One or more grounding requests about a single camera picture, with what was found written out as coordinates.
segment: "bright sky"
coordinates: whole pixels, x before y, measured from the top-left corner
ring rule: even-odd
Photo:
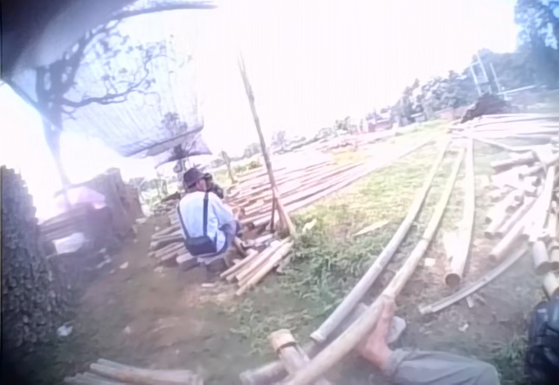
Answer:
[[[266,133],[313,134],[336,118],[393,104],[415,78],[463,69],[483,47],[512,51],[515,0],[211,0],[212,11],[157,22],[191,38],[204,102],[204,138],[231,154],[257,140],[238,75],[240,49]],[[37,113],[0,88],[0,163],[20,168],[39,211],[59,187]],[[152,171],[98,140],[65,134],[73,182],[106,168]]]

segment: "white shirt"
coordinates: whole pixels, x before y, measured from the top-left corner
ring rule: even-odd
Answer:
[[[184,227],[189,237],[201,237],[204,234],[204,196],[203,191],[194,191],[187,194],[179,202]],[[235,223],[235,218],[230,210],[214,193],[208,195],[208,237],[216,242],[217,251],[225,245],[225,234],[222,231],[225,225]]]

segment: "dirt ground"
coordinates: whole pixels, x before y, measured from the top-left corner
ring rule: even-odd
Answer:
[[[411,136],[407,142],[416,139],[417,136]],[[347,246],[349,253],[355,253],[352,254],[353,259],[362,262],[363,255],[376,255],[378,246],[390,238],[399,223],[398,218],[409,206],[409,195],[423,182],[422,177],[435,154],[435,147],[425,148],[424,152],[374,173],[342,194],[305,212],[301,221],[320,214],[327,215],[325,220],[328,217],[332,217],[333,221],[338,218],[339,223],[331,223],[334,227],[330,228],[328,238],[332,239],[337,250]],[[455,152],[451,153],[446,168],[451,165],[453,154]],[[498,156],[498,151],[482,149],[477,154],[484,158],[476,158],[479,211],[467,279],[476,279],[488,270],[486,255],[492,247],[492,244],[479,238],[483,230],[483,209],[490,205],[487,199],[487,163]],[[398,176],[417,180],[400,191],[390,190],[390,185],[385,186],[386,183],[396,182]],[[388,283],[392,273],[419,239],[431,214],[427,210],[438,200],[444,179],[443,176],[436,180],[432,198],[425,205],[426,211],[422,212],[416,228],[371,296]],[[461,218],[460,191],[461,181],[455,187],[456,193],[452,195],[438,239],[425,255],[434,259],[434,265],[421,265],[397,301],[397,314],[408,322],[398,346],[478,357],[497,366],[502,383],[521,383],[519,362],[526,318],[542,297],[539,279],[533,274],[529,258],[481,289],[472,308],[462,301],[437,314],[424,316],[418,311],[419,305],[434,302],[452,292],[442,281],[445,251],[440,237]],[[353,217],[352,203],[362,212],[359,214],[361,217],[365,217],[363,212],[366,209],[360,206],[370,206],[380,213],[369,213],[367,217],[388,217],[390,223],[368,242],[348,240],[349,233],[357,231],[357,225],[362,222],[362,219]],[[271,331],[290,327],[299,340],[306,340],[308,333],[320,325],[343,292],[355,283],[355,278],[363,271],[363,263],[360,263],[353,276],[333,275],[339,285],[337,289],[327,287],[332,279],[319,278],[315,283],[316,290],[311,291],[312,287],[309,287],[306,294],[300,293],[303,283],[293,280],[298,276],[296,273],[268,277],[246,298],[236,298],[233,286],[223,282],[208,283],[202,269],[190,272],[180,272],[176,268],[156,269],[147,250],[149,239],[160,222],[157,218],[150,218],[141,225],[137,239],[125,244],[122,252],[114,257],[113,267],[107,268],[87,288],[73,321],[73,332],[59,345],[52,371],[45,373],[45,383],[59,382],[64,375],[84,371],[98,358],[146,368],[191,369],[201,374],[206,384],[239,383],[240,372],[257,367],[273,357],[266,343],[266,336]],[[293,262],[295,271],[297,261],[296,258]],[[126,262],[128,267],[121,269],[120,265]],[[350,264],[343,267],[348,272],[354,270]],[[378,373],[356,357],[349,358],[331,372],[331,379],[336,383],[348,385],[371,383],[371,378],[375,379],[375,383],[382,383]]]

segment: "sky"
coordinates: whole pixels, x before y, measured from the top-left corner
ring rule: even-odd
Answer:
[[[335,119],[363,116],[394,104],[415,78],[461,71],[476,50],[510,52],[516,43],[515,0],[209,1],[218,8],[164,13],[154,22],[192,49],[203,136],[215,153],[235,155],[258,139],[239,52],[270,137],[281,129],[312,135]],[[59,180],[40,118],[7,86],[0,105],[0,163],[20,169],[47,215]],[[63,135],[62,157],[72,182],[113,166],[126,178],[154,174],[149,160],[121,158],[83,134]]]

